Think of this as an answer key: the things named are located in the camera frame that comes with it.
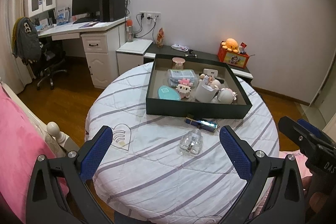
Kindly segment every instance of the dark green box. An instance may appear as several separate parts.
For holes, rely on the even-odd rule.
[[[228,104],[201,103],[192,99],[172,101],[158,99],[158,89],[168,85],[167,70],[172,68],[173,55],[155,56],[146,95],[146,112],[151,115],[186,117],[188,114],[199,118],[242,119],[252,107],[243,87],[226,63],[184,57],[184,69],[192,69],[198,75],[203,69],[218,70],[218,77],[225,81],[228,88],[237,93],[236,102]]]

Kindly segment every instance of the heart-shaped print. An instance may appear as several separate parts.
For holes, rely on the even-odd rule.
[[[126,124],[118,124],[112,128],[113,140],[112,144],[116,148],[129,150],[129,143],[131,141],[131,129]]]

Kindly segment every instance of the white charger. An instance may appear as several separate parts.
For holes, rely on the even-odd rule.
[[[208,75],[208,76],[214,76],[214,77],[217,77],[218,75],[218,70],[216,69],[204,69],[203,70],[203,73],[205,75]]]

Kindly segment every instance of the clear perfume bottle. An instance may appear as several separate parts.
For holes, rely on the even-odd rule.
[[[197,155],[202,149],[203,137],[201,131],[195,128],[185,134],[180,141],[180,149],[191,155]]]

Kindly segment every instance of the chair base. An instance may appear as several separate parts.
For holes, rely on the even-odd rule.
[[[43,77],[38,83],[37,83],[37,90],[40,90],[41,89],[41,83],[46,80],[46,79],[49,79],[50,81],[50,89],[53,90],[54,89],[54,81],[53,81],[53,75],[55,73],[58,73],[58,72],[68,72],[67,70],[65,69],[59,69],[59,70],[54,70],[54,71],[51,71],[49,68],[46,69],[46,73],[47,75],[45,77]]]

